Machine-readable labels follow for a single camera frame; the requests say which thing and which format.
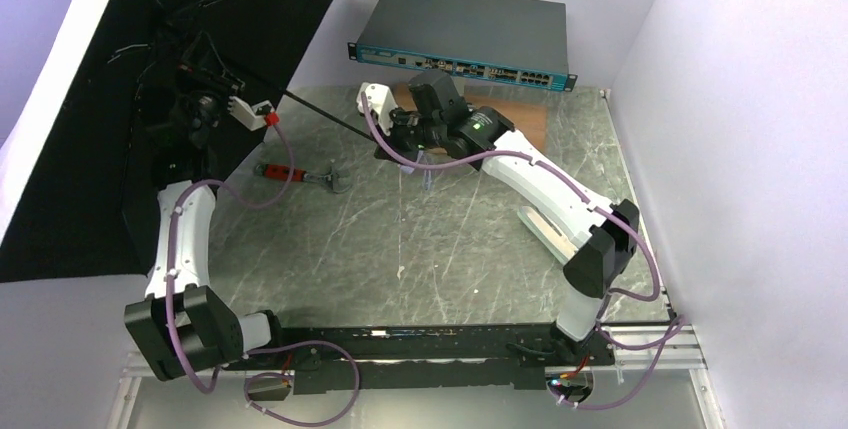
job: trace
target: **white strip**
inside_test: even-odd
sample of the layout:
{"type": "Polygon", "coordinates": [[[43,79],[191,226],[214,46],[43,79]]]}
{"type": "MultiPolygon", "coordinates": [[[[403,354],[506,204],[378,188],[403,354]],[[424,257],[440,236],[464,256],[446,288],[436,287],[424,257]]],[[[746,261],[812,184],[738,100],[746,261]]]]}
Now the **white strip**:
{"type": "Polygon", "coordinates": [[[47,62],[0,148],[0,241],[109,0],[71,0],[47,62]]]}

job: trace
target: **gray marble tabletop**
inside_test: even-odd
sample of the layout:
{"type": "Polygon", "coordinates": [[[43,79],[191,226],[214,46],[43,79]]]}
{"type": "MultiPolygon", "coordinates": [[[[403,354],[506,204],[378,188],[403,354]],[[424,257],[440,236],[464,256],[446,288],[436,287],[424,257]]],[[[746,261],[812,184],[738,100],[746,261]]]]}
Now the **gray marble tabletop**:
{"type": "MultiPolygon", "coordinates": [[[[365,127],[356,87],[296,91],[365,127]]],[[[548,107],[546,154],[614,201],[632,198],[608,109],[595,88],[574,93],[468,87],[469,93],[548,107]]],[[[242,208],[221,193],[210,235],[211,283],[237,314],[271,309],[288,326],[375,326],[552,321],[563,303],[562,270],[521,223],[523,198],[471,167],[404,174],[373,158],[374,144],[286,99],[281,127],[295,165],[351,173],[353,188],[332,194],[293,183],[280,203],[242,208]]],[[[259,162],[288,164],[269,134],[229,181],[260,201],[282,182],[253,175],[259,162]]],[[[641,254],[617,284],[650,292],[641,254]]],[[[611,321],[667,320],[662,301],[616,298],[611,321]]]]}

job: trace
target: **wrench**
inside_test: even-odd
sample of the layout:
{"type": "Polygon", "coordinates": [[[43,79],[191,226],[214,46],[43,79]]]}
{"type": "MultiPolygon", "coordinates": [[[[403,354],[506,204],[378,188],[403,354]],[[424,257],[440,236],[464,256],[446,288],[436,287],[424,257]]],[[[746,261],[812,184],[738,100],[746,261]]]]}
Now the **wrench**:
{"type": "MultiPolygon", "coordinates": [[[[254,172],[258,176],[285,181],[289,177],[290,170],[291,168],[289,166],[259,164],[254,169],[254,172]]],[[[335,194],[347,192],[353,187],[353,183],[350,181],[350,172],[336,169],[333,164],[330,164],[330,170],[326,174],[314,174],[306,172],[303,169],[295,168],[292,181],[320,184],[335,194]]]]}

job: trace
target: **black backdrop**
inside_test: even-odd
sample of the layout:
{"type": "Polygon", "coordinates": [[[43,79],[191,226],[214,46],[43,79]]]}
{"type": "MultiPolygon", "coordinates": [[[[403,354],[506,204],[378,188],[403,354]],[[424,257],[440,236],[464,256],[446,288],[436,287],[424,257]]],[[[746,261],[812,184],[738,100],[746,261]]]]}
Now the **black backdrop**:
{"type": "MultiPolygon", "coordinates": [[[[176,56],[163,32],[202,29],[234,66],[286,87],[331,2],[110,0],[0,245],[0,282],[146,274],[159,211],[132,99],[139,74],[142,81],[173,77],[176,56]],[[204,1],[220,2],[200,9],[204,1]],[[154,49],[127,51],[106,65],[131,44],[154,49]]],[[[276,89],[233,72],[247,83],[246,100],[279,101],[276,89]]],[[[210,143],[215,176],[226,178],[261,132],[225,118],[210,143]]]]}

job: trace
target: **wooden board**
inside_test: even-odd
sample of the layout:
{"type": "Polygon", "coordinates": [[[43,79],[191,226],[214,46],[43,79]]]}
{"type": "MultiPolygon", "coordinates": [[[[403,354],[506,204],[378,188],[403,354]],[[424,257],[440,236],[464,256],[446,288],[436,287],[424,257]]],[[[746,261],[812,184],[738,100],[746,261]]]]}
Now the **wooden board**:
{"type": "MultiPolygon", "coordinates": [[[[415,103],[412,102],[412,94],[409,93],[409,88],[406,84],[399,84],[392,89],[392,94],[395,96],[395,102],[398,106],[407,111],[415,110],[415,103]]],[[[506,116],[507,119],[515,124],[515,128],[524,133],[530,144],[539,150],[542,154],[545,153],[545,130],[548,125],[548,108],[536,104],[525,104],[522,102],[505,101],[503,99],[493,99],[486,96],[478,96],[474,94],[466,94],[465,100],[474,104],[477,107],[490,106],[497,109],[498,112],[506,116]]]]}

